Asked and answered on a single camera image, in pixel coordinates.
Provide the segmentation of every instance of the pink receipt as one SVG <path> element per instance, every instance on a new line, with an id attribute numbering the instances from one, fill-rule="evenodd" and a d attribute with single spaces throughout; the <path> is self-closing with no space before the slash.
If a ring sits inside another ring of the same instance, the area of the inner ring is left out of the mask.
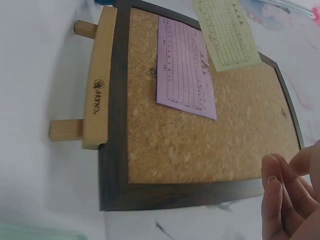
<path id="1" fill-rule="evenodd" d="M 159 17 L 156 102 L 217 119 L 214 86 L 201 31 Z"/>

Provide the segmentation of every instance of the brand logo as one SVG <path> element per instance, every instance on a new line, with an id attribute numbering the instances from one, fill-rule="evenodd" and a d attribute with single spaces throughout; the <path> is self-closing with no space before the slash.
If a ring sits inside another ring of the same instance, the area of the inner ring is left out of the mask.
<path id="1" fill-rule="evenodd" d="M 102 98 L 102 92 L 100 89 L 103 89 L 105 86 L 105 83 L 101 79 L 97 79 L 93 83 L 93 89 L 94 89 L 94 104 L 93 104 L 93 114 L 97 114 L 100 111 L 100 103 Z"/>

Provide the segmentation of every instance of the paper note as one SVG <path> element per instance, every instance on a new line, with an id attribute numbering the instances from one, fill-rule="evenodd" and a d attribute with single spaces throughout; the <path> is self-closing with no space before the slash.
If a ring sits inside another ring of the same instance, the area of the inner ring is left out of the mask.
<path id="1" fill-rule="evenodd" d="M 159 17 L 156 102 L 217 119 L 214 87 L 201 31 Z"/>
<path id="2" fill-rule="evenodd" d="M 217 72 L 261 62 L 238 0 L 193 0 Z"/>

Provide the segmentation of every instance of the dark wooden frame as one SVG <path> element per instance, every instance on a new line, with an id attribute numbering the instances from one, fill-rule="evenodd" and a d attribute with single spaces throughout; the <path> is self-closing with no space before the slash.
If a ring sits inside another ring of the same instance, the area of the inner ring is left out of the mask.
<path id="1" fill-rule="evenodd" d="M 218 204 L 259 196 L 261 179 L 187 184 L 129 184 L 127 138 L 128 45 L 131 8 L 144 10 L 200 29 L 199 22 L 174 11 L 140 0 L 116 0 L 108 143 L 99 147 L 99 188 L 102 211 L 152 210 Z M 293 120 L 299 147 L 304 146 L 298 119 L 278 65 L 260 53 L 274 67 Z"/>

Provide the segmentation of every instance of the finger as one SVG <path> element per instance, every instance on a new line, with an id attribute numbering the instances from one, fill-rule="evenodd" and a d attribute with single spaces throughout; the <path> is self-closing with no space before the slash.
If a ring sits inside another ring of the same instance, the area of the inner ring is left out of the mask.
<path id="1" fill-rule="evenodd" d="M 282 185 L 273 175 L 267 180 L 261 205 L 263 240 L 289 239 L 281 222 L 281 204 Z"/>
<path id="2" fill-rule="evenodd" d="M 286 160 L 283 157 L 278 158 L 278 160 L 284 186 L 289 194 L 292 205 L 294 209 L 306 219 L 319 207 L 319 203 L 310 196 Z"/>
<path id="3" fill-rule="evenodd" d="M 278 161 L 284 159 L 279 153 L 272 153 Z M 298 227 L 304 222 L 304 219 L 296 212 L 290 200 L 289 194 L 285 187 L 282 187 L 282 206 L 281 206 L 281 219 L 285 232 L 291 237 Z"/>
<path id="4" fill-rule="evenodd" d="M 267 181 L 270 176 L 276 176 L 276 178 L 283 183 L 279 161 L 272 155 L 265 155 L 262 158 L 261 175 L 264 189 L 266 189 Z"/>
<path id="5" fill-rule="evenodd" d="M 310 173 L 310 159 L 313 146 L 301 149 L 290 161 L 289 165 L 297 176 L 304 176 Z"/>
<path id="6" fill-rule="evenodd" d="M 281 157 L 280 154 L 273 153 L 272 155 L 267 155 L 262 159 L 262 182 L 264 182 L 265 186 L 267 186 L 270 173 L 273 173 L 277 178 L 279 176 L 278 180 L 283 184 L 283 176 L 279 160 L 273 155 Z M 281 218 L 283 229 L 289 236 L 292 236 L 304 221 L 303 218 L 295 211 L 285 187 L 282 188 Z"/>
<path id="7" fill-rule="evenodd" d="M 311 184 L 309 184 L 303 177 L 299 176 L 299 181 L 300 183 L 303 185 L 303 187 L 305 188 L 305 190 L 309 193 L 309 195 L 316 200 L 317 198 L 317 194 L 314 190 L 314 188 L 312 187 Z"/>

